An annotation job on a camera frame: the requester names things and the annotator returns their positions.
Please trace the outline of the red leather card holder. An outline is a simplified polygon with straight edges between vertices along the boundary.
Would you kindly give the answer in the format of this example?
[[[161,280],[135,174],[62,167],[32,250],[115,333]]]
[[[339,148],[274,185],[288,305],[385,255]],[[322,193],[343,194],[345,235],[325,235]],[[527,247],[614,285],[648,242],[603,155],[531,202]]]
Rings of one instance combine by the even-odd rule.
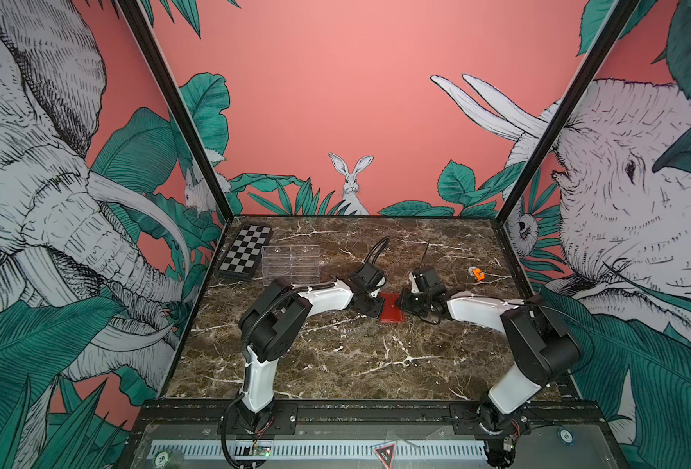
[[[384,300],[379,318],[380,322],[382,324],[403,324],[405,322],[405,315],[398,305],[399,294],[381,293],[380,298]]]

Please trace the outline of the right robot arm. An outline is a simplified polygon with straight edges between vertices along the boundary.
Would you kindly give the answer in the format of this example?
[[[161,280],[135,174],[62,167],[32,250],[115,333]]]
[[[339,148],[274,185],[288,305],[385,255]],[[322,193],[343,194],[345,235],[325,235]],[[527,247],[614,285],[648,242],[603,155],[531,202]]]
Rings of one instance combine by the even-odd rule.
[[[467,322],[505,335],[514,364],[476,411],[480,428],[490,435],[510,431],[519,409],[583,356],[562,314],[539,295],[504,300],[450,290],[431,266],[412,271],[409,282],[398,299],[403,312],[422,320]]]

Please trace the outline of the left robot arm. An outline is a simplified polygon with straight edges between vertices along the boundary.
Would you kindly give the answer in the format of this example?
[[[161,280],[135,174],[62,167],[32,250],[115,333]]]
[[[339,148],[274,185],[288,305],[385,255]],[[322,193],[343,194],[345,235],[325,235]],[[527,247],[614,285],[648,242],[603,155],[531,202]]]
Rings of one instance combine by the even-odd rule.
[[[310,317],[343,310],[377,318],[384,308],[380,290],[385,272],[364,262],[343,279],[293,285],[280,277],[270,283],[239,321],[245,377],[241,403],[249,414],[267,410],[279,359],[288,353]]]

